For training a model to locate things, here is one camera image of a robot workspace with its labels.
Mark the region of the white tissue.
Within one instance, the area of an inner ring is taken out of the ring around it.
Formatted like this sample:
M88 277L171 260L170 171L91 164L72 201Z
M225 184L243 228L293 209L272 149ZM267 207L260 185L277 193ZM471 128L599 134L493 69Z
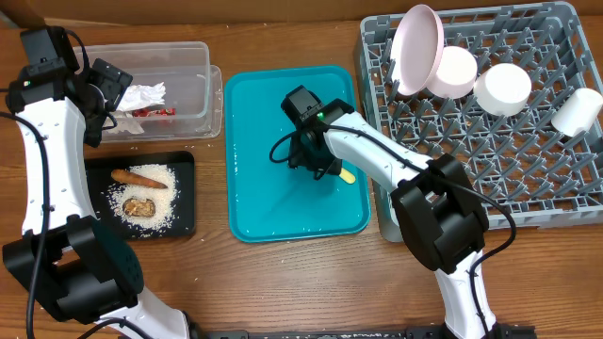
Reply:
M142 108L165 104L164 96L166 88L163 82L154 86L132 85L127 88L121 99L114 117L118 121L117 126L108 129L109 134L127 132L139 135L144 132L140 123L134 118L134 112Z

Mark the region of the yellow plastic spoon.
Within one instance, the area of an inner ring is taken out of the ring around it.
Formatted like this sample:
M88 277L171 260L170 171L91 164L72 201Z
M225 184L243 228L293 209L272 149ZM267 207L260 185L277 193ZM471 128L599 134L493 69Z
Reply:
M353 185L356 182L356 177L350 171L345 168L342 168L340 173L338 174L339 178L343 180L348 185Z

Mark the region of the red snack wrapper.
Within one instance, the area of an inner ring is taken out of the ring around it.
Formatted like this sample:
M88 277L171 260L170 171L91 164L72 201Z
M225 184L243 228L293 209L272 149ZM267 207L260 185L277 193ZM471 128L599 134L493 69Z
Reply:
M165 116L174 116L176 114L176 109L175 108L160 108L160 109L141 108L141 109L132 111L131 114L133 117L136 117L136 118L165 117Z

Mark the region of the brown carrot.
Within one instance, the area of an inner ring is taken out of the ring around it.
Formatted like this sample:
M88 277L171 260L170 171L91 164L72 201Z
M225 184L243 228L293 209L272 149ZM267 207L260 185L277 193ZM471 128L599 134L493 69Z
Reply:
M111 171L111 178L116 182L132 185L144 186L149 188L166 189L167 186L153 179L141 176L139 174L127 171L125 169L115 169Z

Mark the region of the brown meat patty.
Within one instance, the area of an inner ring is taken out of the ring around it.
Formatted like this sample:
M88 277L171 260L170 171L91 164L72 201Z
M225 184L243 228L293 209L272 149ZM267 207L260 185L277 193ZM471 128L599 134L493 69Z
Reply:
M123 212L129 217L151 218L155 215L155 203L150 199L127 199L122 204Z

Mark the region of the pile of white rice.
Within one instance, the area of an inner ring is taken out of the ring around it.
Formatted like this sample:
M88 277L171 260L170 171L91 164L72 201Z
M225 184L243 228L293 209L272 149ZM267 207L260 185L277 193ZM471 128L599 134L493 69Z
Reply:
M121 223L135 231L142 231L145 236L152 233L165 233L178 219L175 212L176 199L181 190L177 187L179 180L174 169L167 165L138 165L127 171L153 179L167 186L166 189L132 186L113 181L102 193L108 202L109 210ZM150 199L155 203L155 215L151 218L135 218L127 216L122 204L130 198Z

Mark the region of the white round plate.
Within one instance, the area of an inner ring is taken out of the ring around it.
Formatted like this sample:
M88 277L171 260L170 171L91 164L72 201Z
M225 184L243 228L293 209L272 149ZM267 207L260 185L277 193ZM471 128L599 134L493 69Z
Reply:
M416 5L402 17L392 42L392 80L398 93L412 96L429 85L441 62L444 27L427 5Z

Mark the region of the white bowl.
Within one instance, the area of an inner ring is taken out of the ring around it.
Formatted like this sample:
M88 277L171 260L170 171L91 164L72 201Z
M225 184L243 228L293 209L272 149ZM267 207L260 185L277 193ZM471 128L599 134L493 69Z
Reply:
M520 113L531 93L528 73L512 63L500 63L477 78L473 94L480 108L494 116Z

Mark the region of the white upturned cup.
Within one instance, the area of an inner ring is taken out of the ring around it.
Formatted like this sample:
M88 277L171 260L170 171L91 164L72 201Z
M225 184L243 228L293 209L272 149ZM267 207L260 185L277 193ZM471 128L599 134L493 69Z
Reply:
M587 132L602 108L602 95L593 89L576 89L557 110L552 126L568 137Z

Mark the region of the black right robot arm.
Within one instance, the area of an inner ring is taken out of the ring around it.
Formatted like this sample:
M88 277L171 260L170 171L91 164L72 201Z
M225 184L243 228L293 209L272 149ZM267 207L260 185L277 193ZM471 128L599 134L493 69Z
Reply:
M281 108L295 126L285 163L315 180L340 176L350 163L389 195L408 250L434 272L445 304L445 335L490 338L496 318L485 295L480 260L489 221L463 165L404 148L368 124L346 102L324 104L304 86Z

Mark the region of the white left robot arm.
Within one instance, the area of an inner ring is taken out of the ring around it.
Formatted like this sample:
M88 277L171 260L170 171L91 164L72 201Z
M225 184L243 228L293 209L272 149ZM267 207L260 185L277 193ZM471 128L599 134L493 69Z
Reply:
M28 63L5 90L4 117L24 143L27 207L19 240L2 248L8 272L26 289L26 307L89 332L111 327L128 338L198 338L201 330L145 285L132 248L96 217L86 146L116 126L129 73L90 60L71 30L26 30Z

